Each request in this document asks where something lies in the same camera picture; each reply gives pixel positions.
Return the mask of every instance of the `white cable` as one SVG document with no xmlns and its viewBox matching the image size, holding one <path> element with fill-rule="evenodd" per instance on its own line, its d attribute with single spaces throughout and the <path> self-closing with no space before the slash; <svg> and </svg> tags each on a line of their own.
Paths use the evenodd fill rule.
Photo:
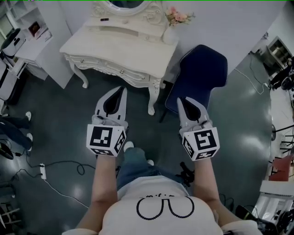
<svg viewBox="0 0 294 235">
<path fill-rule="evenodd" d="M 49 184 L 46 180 L 44 180 L 55 192 L 57 192 L 58 194 L 60 194 L 61 196 L 65 196 L 65 197 L 69 197 L 69 198 L 73 198 L 74 200 L 76 200 L 78 203 L 80 203 L 80 204 L 82 204 L 84 207 L 86 207 L 86 208 L 88 208 L 84 203 L 82 203 L 82 202 L 80 202 L 78 199 L 76 199 L 76 198 L 74 198 L 74 197 L 72 197 L 72 196 L 67 196 L 67 195 L 64 195 L 64 194 L 62 194 L 62 193 L 60 193 L 60 192 L 58 192 L 55 188 L 53 188 L 52 186 L 51 186 L 51 184 Z"/>
<path fill-rule="evenodd" d="M 236 70 L 238 73 L 242 74 L 244 77 L 248 78 L 244 73 L 240 72 L 240 71 L 237 70 L 236 68 L 235 68 L 234 70 Z M 263 83 L 263 84 L 262 84 L 262 92 L 259 93 L 259 91 L 256 89 L 256 87 L 255 87 L 255 86 L 253 85 L 253 83 L 251 82 L 250 78 L 248 78 L 248 80 L 249 80 L 249 82 L 251 83 L 251 85 L 253 86 L 254 90 L 256 90 L 256 92 L 257 92 L 258 94 L 260 94 L 260 95 L 265 91 L 265 89 L 263 88 L 263 86 L 266 86 L 266 87 L 268 88 L 267 84 L 266 84 L 266 83 Z"/>
</svg>

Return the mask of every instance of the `jeans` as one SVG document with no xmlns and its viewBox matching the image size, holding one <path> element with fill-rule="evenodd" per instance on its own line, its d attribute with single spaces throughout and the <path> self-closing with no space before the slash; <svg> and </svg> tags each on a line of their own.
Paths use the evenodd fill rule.
<svg viewBox="0 0 294 235">
<path fill-rule="evenodd" d="M 117 176 L 117 189 L 121 189 L 126 184 L 136 178 L 144 176 L 162 175 L 183 184 L 183 179 L 169 173 L 157 166 L 147 163 L 144 150 L 140 148 L 128 148 L 124 153 L 124 161 Z"/>
<path fill-rule="evenodd" d="M 29 128 L 27 117 L 0 117 L 0 134 L 7 135 L 12 141 L 29 150 L 32 147 L 32 141 L 19 130 L 20 128 Z"/>
</svg>

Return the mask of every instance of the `vase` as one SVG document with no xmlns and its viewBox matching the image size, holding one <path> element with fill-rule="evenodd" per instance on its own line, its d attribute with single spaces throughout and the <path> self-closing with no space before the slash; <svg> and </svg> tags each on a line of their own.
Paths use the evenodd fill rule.
<svg viewBox="0 0 294 235">
<path fill-rule="evenodd" d="M 179 38 L 178 38 L 178 36 L 176 35 L 174 28 L 173 28 L 173 27 L 168 27 L 168 28 L 166 29 L 166 31 L 164 32 L 164 34 L 163 34 L 162 41 L 163 41 L 165 44 L 173 45 L 173 44 L 176 43 L 178 40 L 179 40 Z"/>
</svg>

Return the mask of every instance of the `person's left arm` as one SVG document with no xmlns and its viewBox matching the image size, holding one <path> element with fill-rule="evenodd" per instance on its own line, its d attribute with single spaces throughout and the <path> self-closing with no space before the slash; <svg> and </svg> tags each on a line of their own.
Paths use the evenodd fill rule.
<svg viewBox="0 0 294 235">
<path fill-rule="evenodd" d="M 91 204 L 77 228 L 99 233 L 106 211 L 117 201 L 115 157 L 99 155 L 96 162 Z"/>
</svg>

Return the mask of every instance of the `sneaker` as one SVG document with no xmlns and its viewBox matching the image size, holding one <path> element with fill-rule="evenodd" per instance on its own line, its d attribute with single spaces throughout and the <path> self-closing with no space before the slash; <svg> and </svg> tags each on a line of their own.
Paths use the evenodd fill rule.
<svg viewBox="0 0 294 235">
<path fill-rule="evenodd" d="M 154 161 L 153 160 L 147 160 L 147 163 L 150 164 L 151 166 L 154 166 Z"/>
<path fill-rule="evenodd" d="M 128 148 L 134 148 L 134 143 L 132 141 L 128 141 L 124 144 L 124 152 L 128 149 Z"/>
<path fill-rule="evenodd" d="M 32 118 L 32 113 L 30 111 L 26 112 L 26 116 L 28 117 L 28 121 L 30 121 Z"/>
<path fill-rule="evenodd" d="M 32 147 L 33 147 L 33 135 L 31 133 L 27 133 L 27 137 L 32 141 Z"/>
</svg>

